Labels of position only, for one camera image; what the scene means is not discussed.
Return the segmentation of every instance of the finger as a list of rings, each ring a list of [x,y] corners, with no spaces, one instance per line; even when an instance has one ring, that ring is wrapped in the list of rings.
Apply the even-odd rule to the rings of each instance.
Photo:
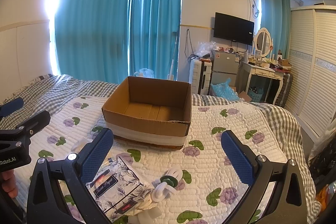
[[[10,191],[13,191],[16,188],[16,180],[15,177],[11,177],[8,180],[5,180],[2,183],[2,189],[6,192],[9,193]]]
[[[15,187],[14,190],[8,192],[8,195],[9,195],[10,198],[16,198],[17,195],[18,195],[18,189],[17,189],[17,187]]]
[[[2,174],[2,178],[4,180],[8,180],[8,179],[10,179],[11,177],[14,176],[14,170],[8,170],[8,171],[5,171],[5,172],[2,172],[1,174]]]

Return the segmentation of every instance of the vanity table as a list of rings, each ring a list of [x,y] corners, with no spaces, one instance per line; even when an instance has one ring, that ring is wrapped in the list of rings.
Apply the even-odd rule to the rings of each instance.
[[[250,65],[246,62],[242,62],[242,65],[240,66],[240,71],[239,71],[239,81],[238,81],[238,93],[242,92],[243,90],[247,93],[249,86],[250,86],[250,81],[252,75],[259,75],[262,77],[270,78],[271,81],[269,82],[268,85],[268,90],[266,93],[265,101],[267,100],[269,91],[272,86],[272,81],[273,80],[278,80],[280,81],[280,85],[277,91],[277,94],[275,95],[275,98],[273,100],[273,105],[275,105],[275,102],[280,94],[281,88],[283,86],[283,78],[284,74],[282,72],[276,72],[272,69],[264,68],[264,67],[258,67],[258,66],[253,66]]]

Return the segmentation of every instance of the wall-mounted tv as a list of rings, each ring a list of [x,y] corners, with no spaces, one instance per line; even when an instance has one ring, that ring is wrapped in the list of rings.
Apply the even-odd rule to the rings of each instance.
[[[253,43],[254,22],[216,13],[213,36],[247,45]]]

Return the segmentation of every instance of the laundry basket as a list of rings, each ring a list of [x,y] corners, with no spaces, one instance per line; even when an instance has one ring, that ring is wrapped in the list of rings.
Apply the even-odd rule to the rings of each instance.
[[[263,89],[260,89],[260,88],[258,88],[257,90],[258,90],[258,93],[255,93],[252,90],[247,91],[247,95],[250,96],[251,99],[252,99],[251,102],[254,102],[254,103],[259,103],[260,102],[261,97],[264,94],[264,91],[263,91]]]

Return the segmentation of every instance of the teal curtain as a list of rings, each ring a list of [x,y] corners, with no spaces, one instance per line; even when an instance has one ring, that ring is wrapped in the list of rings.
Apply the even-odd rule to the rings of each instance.
[[[60,0],[55,40],[62,74],[122,82],[128,75],[128,0]]]
[[[180,24],[181,0],[131,0],[130,67],[134,75],[141,68],[166,79],[174,58],[177,74],[179,45],[174,46]]]
[[[290,0],[261,0],[261,28],[265,27],[273,38],[275,58],[278,50],[288,57],[291,26]]]

